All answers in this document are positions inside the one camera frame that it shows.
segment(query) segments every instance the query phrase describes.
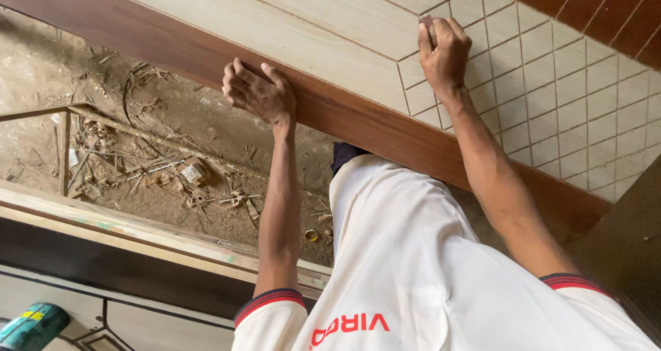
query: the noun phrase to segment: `man's right hand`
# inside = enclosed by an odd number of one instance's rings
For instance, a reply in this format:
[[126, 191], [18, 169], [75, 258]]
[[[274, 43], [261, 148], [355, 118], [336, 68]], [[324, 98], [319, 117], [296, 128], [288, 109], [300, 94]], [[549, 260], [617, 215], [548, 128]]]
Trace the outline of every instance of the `man's right hand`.
[[273, 66], [262, 63], [273, 84], [247, 70], [236, 58], [225, 67], [223, 93], [232, 107], [241, 108], [273, 125], [274, 132], [296, 126], [296, 98], [292, 86]]
[[429, 30], [420, 24], [418, 46], [424, 76], [441, 102], [449, 103], [464, 86], [468, 51], [472, 40], [454, 18], [434, 18], [438, 46], [432, 49]]

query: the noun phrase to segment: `dusty floor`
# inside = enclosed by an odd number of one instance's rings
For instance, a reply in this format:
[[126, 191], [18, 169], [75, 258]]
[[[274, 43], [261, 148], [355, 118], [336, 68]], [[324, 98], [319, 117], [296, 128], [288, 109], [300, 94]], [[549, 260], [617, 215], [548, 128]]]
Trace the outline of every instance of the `dusty floor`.
[[[122, 110], [122, 93], [129, 72], [140, 65], [139, 60], [0, 9], [0, 62], [2, 111], [89, 102], [104, 116], [128, 124]], [[252, 199], [260, 211], [273, 149], [270, 127], [243, 111], [232, 110], [221, 93], [193, 81], [151, 66], [134, 74], [139, 82], [132, 83], [126, 101], [136, 127], [264, 174], [263, 179], [232, 174], [227, 182], [204, 187], [208, 193], [202, 194], [205, 199], [227, 199], [235, 191], [260, 195]], [[138, 138], [99, 128], [75, 115], [73, 118], [71, 148], [90, 149], [100, 136], [93, 151], [112, 154], [111, 162], [117, 158], [120, 169], [159, 157]], [[5, 179], [56, 193], [57, 143], [51, 117], [0, 125], [4, 136], [4, 141], [0, 141], [0, 172]], [[324, 238], [322, 245], [311, 245], [302, 234], [302, 258], [325, 265], [333, 264], [331, 237], [325, 233], [332, 230], [332, 222], [319, 220], [318, 214], [328, 211], [332, 176], [328, 165], [333, 159], [333, 141], [308, 127], [299, 125], [297, 129], [297, 165], [304, 189], [302, 232], [314, 228]], [[176, 152], [158, 145], [155, 148], [163, 154]], [[82, 160], [84, 153], [77, 151], [77, 159]], [[177, 152], [174, 158], [180, 160], [183, 156]], [[90, 156], [70, 192], [80, 190], [81, 199], [97, 205], [246, 245], [257, 244], [258, 230], [245, 208], [218, 202], [186, 207], [194, 187], [185, 185], [185, 192], [178, 191], [181, 186], [175, 179], [175, 167], [131, 180], [112, 177], [111, 173], [113, 166], [103, 165]], [[452, 191], [481, 240], [505, 251], [475, 197], [460, 189]]]

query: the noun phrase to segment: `debris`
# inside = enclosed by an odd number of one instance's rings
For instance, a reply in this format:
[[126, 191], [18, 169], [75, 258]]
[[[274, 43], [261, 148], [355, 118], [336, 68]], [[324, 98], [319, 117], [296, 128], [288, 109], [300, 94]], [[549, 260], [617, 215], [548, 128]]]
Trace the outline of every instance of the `debris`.
[[69, 169], [78, 165], [78, 156], [76, 156], [76, 150], [74, 148], [69, 148]]
[[[51, 116], [51, 119], [54, 121], [53, 117], [57, 116], [58, 119], [60, 119], [60, 115], [57, 113], [53, 116]], [[57, 177], [60, 175], [60, 146], [57, 145], [57, 126], [53, 126], [53, 131], [55, 133], [55, 155], [57, 157], [57, 164], [55, 165], [55, 168], [53, 168], [50, 173], [53, 174], [53, 177]]]
[[[158, 172], [159, 170], [166, 169], [166, 168], [169, 168], [170, 166], [174, 166], [174, 165], [177, 165], [177, 164], [181, 164], [182, 162], [183, 162], [183, 161], [176, 161], [176, 162], [173, 162], [173, 163], [171, 163], [171, 164], [169, 164], [169, 165], [161, 166], [160, 168], [156, 168], [156, 169], [153, 169], [153, 170], [149, 170], [148, 172], [146, 172], [146, 173], [144, 173], [144, 174], [149, 174], [149, 173], [153, 173], [153, 172]], [[130, 177], [130, 178], [126, 178], [126, 180], [131, 180], [131, 179], [133, 179], [133, 178], [137, 178], [137, 177], [142, 176], [142, 175], [144, 175], [144, 174], [138, 174], [138, 175], [132, 176], [132, 177]]]
[[196, 156], [188, 157], [177, 169], [194, 186], [201, 186], [210, 175], [208, 167]]
[[54, 113], [53, 116], [50, 117], [50, 119], [52, 119], [56, 125], [59, 125], [62, 122], [62, 118], [60, 117], [59, 113]]
[[107, 62], [108, 59], [110, 59], [110, 58], [112, 58], [113, 56], [116, 56], [116, 55], [117, 55], [117, 53], [114, 52], [114, 53], [112, 53], [111, 55], [106, 56], [105, 58], [103, 58], [103, 59], [101, 59], [101, 60], [98, 61], [98, 65], [99, 65], [99, 66], [102, 65], [103, 63]]
[[310, 242], [315, 242], [319, 238], [319, 234], [317, 231], [313, 230], [310, 228], [309, 230], [305, 231], [305, 239], [310, 241]]
[[[94, 146], [96, 146], [96, 142], [98, 142], [98, 138], [96, 138], [96, 140], [95, 140], [94, 143], [92, 144], [92, 147], [91, 147], [91, 148], [94, 148]], [[76, 163], [78, 163], [78, 157], [76, 157], [76, 155], [75, 155], [75, 150], [71, 150], [71, 149], [69, 150], [69, 161], [71, 161], [71, 151], [73, 151], [73, 157], [76, 159]], [[78, 173], [81, 171], [81, 169], [83, 168], [83, 166], [84, 166], [85, 163], [87, 162], [87, 159], [88, 159], [88, 158], [89, 158], [89, 152], [87, 152], [87, 153], [85, 154], [85, 156], [83, 157], [83, 161], [81, 161], [81, 163], [80, 163], [80, 166], [79, 166], [78, 169], [76, 169], [76, 171], [73, 173], [73, 176], [71, 177], [71, 179], [70, 179], [70, 181], [69, 181], [69, 184], [67, 185], [69, 188], [71, 188], [71, 185], [73, 184], [73, 182], [74, 182], [74, 181], [76, 180], [76, 178], [78, 177]]]
[[259, 218], [259, 212], [257, 211], [257, 208], [254, 206], [252, 199], [248, 199], [248, 202], [246, 203], [246, 209], [248, 209], [248, 214], [250, 215], [250, 218], [252, 220], [256, 220], [257, 218]]

